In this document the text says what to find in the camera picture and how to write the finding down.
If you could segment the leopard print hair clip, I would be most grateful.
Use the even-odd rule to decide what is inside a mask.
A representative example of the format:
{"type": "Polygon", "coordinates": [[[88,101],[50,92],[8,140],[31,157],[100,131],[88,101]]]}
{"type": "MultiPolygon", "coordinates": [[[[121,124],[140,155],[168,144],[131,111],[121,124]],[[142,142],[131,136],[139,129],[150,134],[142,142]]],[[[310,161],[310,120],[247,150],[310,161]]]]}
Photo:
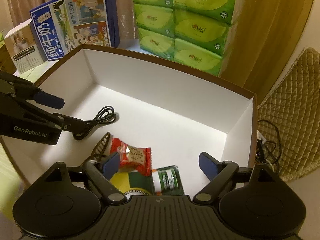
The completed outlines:
{"type": "Polygon", "coordinates": [[[86,161],[97,161],[101,162],[103,158],[105,158],[107,155],[105,154],[106,149],[109,145],[111,138],[110,132],[107,132],[100,140],[99,142],[95,145],[93,148],[93,151],[91,154],[88,156],[86,161]]]}

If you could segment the red snack packet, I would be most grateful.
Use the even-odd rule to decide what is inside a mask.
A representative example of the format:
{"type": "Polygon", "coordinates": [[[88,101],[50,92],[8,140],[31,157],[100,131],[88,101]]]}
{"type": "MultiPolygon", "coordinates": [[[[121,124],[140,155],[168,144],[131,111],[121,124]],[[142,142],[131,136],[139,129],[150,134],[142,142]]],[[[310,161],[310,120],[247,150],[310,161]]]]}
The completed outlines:
{"type": "Polygon", "coordinates": [[[133,168],[143,176],[151,175],[152,156],[150,147],[133,147],[119,138],[112,138],[110,153],[114,152],[117,152],[120,156],[119,169],[133,168]]]}

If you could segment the green blister card with bottle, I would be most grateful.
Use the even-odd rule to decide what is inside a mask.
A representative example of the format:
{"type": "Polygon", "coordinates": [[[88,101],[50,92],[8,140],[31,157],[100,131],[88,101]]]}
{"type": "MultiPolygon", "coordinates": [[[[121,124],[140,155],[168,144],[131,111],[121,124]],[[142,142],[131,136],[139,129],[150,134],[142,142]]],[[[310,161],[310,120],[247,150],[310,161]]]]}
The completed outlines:
{"type": "Polygon", "coordinates": [[[131,195],[184,195],[179,169],[176,165],[154,169],[150,176],[144,176],[138,171],[118,172],[111,178],[111,183],[126,198],[131,195]]]}

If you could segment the small white product box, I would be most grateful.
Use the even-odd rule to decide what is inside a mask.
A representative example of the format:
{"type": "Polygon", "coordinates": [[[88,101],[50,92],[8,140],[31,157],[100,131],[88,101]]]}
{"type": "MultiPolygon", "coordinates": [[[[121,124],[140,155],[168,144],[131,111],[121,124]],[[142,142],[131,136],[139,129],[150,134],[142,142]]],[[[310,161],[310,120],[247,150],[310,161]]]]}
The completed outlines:
{"type": "Polygon", "coordinates": [[[12,28],[4,38],[9,55],[20,74],[46,61],[31,18],[12,28]]]}

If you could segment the checkered tablecloth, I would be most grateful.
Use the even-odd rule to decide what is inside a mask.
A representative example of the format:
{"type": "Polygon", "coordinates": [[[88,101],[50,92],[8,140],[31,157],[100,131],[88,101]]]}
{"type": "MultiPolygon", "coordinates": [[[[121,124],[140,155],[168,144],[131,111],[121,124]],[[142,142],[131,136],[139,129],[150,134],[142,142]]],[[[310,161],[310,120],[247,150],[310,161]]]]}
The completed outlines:
{"type": "Polygon", "coordinates": [[[1,239],[19,239],[22,235],[13,219],[12,208],[26,186],[9,151],[1,144],[1,239]]]}

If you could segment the brown cardboard box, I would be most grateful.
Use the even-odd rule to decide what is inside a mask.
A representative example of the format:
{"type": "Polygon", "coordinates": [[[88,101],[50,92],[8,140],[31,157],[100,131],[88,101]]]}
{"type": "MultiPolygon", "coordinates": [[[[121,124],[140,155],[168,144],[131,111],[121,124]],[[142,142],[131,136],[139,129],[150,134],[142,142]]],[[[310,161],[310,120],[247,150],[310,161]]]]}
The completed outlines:
{"type": "Polygon", "coordinates": [[[130,50],[80,46],[35,85],[64,99],[64,115],[89,120],[110,105],[118,120],[79,141],[62,132],[55,146],[1,136],[27,184],[57,161],[82,164],[107,132],[150,147],[153,168],[177,165],[191,196],[208,181],[198,165],[201,152],[244,167],[254,163],[255,95],[200,70],[130,50]]]}

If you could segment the quilted chair cushion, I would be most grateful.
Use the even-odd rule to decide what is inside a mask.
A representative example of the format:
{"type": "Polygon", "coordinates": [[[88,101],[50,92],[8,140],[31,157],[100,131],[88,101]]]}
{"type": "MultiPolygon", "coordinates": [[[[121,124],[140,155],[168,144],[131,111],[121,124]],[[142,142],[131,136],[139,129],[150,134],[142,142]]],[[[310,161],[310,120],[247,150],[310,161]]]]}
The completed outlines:
{"type": "Polygon", "coordinates": [[[258,107],[260,133],[279,142],[274,165],[289,182],[319,168],[319,52],[304,49],[258,107]]]}

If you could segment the blue milk carton box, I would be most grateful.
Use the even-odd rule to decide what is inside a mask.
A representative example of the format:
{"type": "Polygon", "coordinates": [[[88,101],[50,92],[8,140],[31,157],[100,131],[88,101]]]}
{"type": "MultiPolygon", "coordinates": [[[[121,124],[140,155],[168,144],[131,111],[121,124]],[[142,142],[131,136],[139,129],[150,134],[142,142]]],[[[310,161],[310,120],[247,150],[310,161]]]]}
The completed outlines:
{"type": "Polygon", "coordinates": [[[51,0],[32,9],[30,18],[48,61],[83,44],[120,43],[116,0],[51,0]]]}

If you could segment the green tissue pack bundle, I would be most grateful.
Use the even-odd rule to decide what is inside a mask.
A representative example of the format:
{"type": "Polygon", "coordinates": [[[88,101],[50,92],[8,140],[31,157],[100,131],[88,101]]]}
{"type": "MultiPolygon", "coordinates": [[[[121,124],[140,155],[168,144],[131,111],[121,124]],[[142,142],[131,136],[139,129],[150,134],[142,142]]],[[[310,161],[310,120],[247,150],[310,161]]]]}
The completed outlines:
{"type": "Polygon", "coordinates": [[[139,45],[218,76],[244,0],[133,0],[139,45]]]}

